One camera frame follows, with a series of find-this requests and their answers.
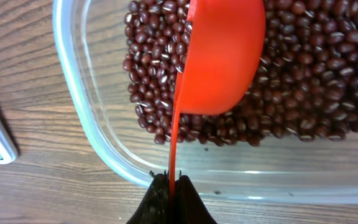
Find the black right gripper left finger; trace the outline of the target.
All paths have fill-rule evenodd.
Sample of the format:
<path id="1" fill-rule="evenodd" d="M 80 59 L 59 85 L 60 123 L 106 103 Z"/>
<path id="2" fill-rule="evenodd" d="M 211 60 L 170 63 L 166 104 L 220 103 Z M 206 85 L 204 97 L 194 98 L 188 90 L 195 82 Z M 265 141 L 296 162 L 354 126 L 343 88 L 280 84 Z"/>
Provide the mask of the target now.
<path id="1" fill-rule="evenodd" d="M 168 222 L 169 178 L 166 172 L 154 174 L 141 203 L 127 224 L 166 224 Z"/>

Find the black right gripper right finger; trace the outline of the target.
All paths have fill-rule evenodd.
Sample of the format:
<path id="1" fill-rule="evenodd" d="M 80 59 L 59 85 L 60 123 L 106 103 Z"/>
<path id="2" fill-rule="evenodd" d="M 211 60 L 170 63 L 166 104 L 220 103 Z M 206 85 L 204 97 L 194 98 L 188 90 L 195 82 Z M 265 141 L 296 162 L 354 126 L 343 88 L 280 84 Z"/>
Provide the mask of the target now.
<path id="1" fill-rule="evenodd" d="M 174 223 L 217 224 L 187 175 L 175 182 Z"/>

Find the orange plastic measuring scoop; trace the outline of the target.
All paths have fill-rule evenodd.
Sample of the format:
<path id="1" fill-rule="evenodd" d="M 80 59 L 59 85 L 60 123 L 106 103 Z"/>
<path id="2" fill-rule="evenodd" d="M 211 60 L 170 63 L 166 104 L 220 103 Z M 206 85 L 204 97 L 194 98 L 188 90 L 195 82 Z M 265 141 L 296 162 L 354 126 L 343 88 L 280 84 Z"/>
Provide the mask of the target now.
<path id="1" fill-rule="evenodd" d="M 181 113 L 217 115 L 233 108 L 255 75 L 265 38 L 263 0 L 191 0 L 185 69 L 177 75 L 169 155 L 169 198 Z"/>

